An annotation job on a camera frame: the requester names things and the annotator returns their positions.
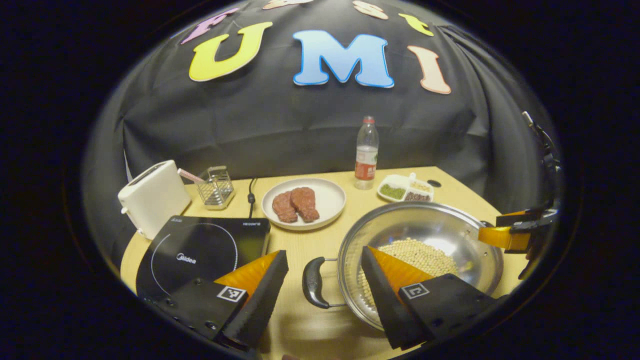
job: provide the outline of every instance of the wire utensil holder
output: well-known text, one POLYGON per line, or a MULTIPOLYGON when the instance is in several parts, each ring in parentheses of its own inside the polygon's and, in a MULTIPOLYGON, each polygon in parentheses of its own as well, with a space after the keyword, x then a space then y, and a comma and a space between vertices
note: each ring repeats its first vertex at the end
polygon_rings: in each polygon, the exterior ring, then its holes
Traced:
POLYGON ((207 210, 225 209, 236 195, 227 167, 225 165, 210 167, 200 177, 206 179, 203 183, 196 183, 205 208, 207 210))

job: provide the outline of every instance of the blue letter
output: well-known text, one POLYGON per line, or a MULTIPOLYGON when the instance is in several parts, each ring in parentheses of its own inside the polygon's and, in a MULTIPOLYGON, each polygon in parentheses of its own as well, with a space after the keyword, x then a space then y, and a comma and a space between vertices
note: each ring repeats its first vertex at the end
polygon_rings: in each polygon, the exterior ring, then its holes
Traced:
POLYGON ((345 83, 360 62, 356 81, 365 86, 391 88, 394 80, 387 72, 385 45, 387 41, 373 35, 358 35, 346 49, 323 30, 305 30, 293 34, 302 43, 302 69, 293 77, 296 85, 321 85, 329 81, 322 71, 321 61, 329 66, 338 81, 345 83))

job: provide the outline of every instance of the tabletop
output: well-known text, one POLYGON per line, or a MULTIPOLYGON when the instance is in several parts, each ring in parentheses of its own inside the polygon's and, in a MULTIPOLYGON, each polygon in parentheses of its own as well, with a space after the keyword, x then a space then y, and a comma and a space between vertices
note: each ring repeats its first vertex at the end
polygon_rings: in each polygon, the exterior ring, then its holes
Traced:
MULTIPOLYGON (((319 177, 339 184, 347 195, 342 214, 331 224, 310 231, 290 231, 271 226, 267 253, 287 251, 287 273, 269 325, 260 343, 264 359, 280 360, 284 354, 300 359, 389 359, 413 349, 391 349, 383 332, 359 320, 347 306, 320 309, 309 304, 302 293, 302 271, 305 265, 319 256, 335 258, 344 236, 351 226, 369 211, 388 204, 377 196, 376 189, 385 176, 409 176, 414 172, 420 180, 435 180, 442 186, 435 188, 434 201, 460 209, 478 220, 495 223, 500 213, 481 196, 437 167, 378 169, 373 188, 355 188, 353 171, 266 177, 254 181, 252 192, 256 202, 253 217, 265 217, 260 206, 262 196, 283 181, 301 177, 319 177)), ((207 210, 194 184, 186 185, 191 204, 182 212, 190 217, 246 218, 249 215, 249 179, 233 180, 236 196, 224 210, 207 210)), ((125 250, 120 267, 123 282, 136 292, 136 275, 142 258, 152 240, 135 233, 125 250)), ((518 274, 527 264, 524 254, 504 254, 502 279, 492 296, 510 293, 520 281, 518 274)), ((323 297, 330 304, 344 303, 339 290, 336 262, 325 262, 320 271, 323 277, 323 297)))

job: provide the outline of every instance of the foam letter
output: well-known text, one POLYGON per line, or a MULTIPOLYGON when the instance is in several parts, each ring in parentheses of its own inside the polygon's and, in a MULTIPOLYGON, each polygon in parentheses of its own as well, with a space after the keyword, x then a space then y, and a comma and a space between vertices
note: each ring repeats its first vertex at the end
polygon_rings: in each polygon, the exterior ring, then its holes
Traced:
POLYGON ((191 34, 189 34, 189 36, 180 43, 180 45, 184 45, 186 44, 186 42, 191 41, 196 37, 199 37, 200 35, 206 33, 215 25, 217 25, 222 20, 224 20, 228 14, 234 13, 236 11, 238 11, 238 8, 233 8, 231 10, 227 10, 221 14, 218 14, 210 19, 204 20, 203 22, 199 23, 198 26, 196 26, 196 28, 191 32, 191 34))
POLYGON ((364 1, 354 1, 353 5, 355 6, 356 10, 363 14, 377 17, 378 19, 382 20, 387 20, 389 18, 389 16, 387 16, 387 14, 376 5, 365 3, 364 1))
POLYGON ((271 0, 262 7, 263 10, 275 9, 286 5, 310 3, 313 0, 271 0))
POLYGON ((258 53, 262 42, 262 34, 271 25, 273 25, 272 22, 261 22, 238 30, 239 34, 244 35, 240 43, 240 49, 235 55, 226 60, 216 61, 215 56, 220 43, 229 37, 228 34, 214 37, 196 46, 193 49, 196 54, 191 60, 189 77, 195 81, 208 81, 230 74, 245 66, 258 53))
POLYGON ((359 84, 380 88, 394 86, 394 80, 387 72, 387 41, 383 38, 361 34, 346 49, 323 30, 298 31, 293 38, 302 43, 302 69, 293 77, 296 85, 321 85, 329 81, 329 75, 322 71, 321 61, 324 60, 341 83, 349 79, 359 61, 360 72, 356 75, 359 84))
POLYGON ((438 66, 438 54, 422 47, 409 45, 406 47, 418 57, 418 62, 422 67, 420 85, 430 92, 438 94, 451 94, 451 87, 447 85, 442 77, 442 72, 438 66))
POLYGON ((429 26, 425 23, 423 23, 422 21, 418 20, 418 18, 413 17, 411 15, 407 15, 404 13, 399 13, 398 15, 404 17, 407 21, 407 23, 409 24, 409 26, 411 26, 412 28, 416 29, 419 33, 423 33, 425 35, 429 35, 429 36, 433 36, 433 33, 430 32, 429 30, 426 30, 424 28, 429 28, 429 26))

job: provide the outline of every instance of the bottle label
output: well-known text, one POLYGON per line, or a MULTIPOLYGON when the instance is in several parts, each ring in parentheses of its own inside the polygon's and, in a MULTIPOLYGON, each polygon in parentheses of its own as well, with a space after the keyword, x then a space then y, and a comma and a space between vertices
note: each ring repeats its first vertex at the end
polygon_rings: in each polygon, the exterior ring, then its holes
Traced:
POLYGON ((373 180, 376 175, 377 151, 356 152, 356 178, 360 180, 373 180))

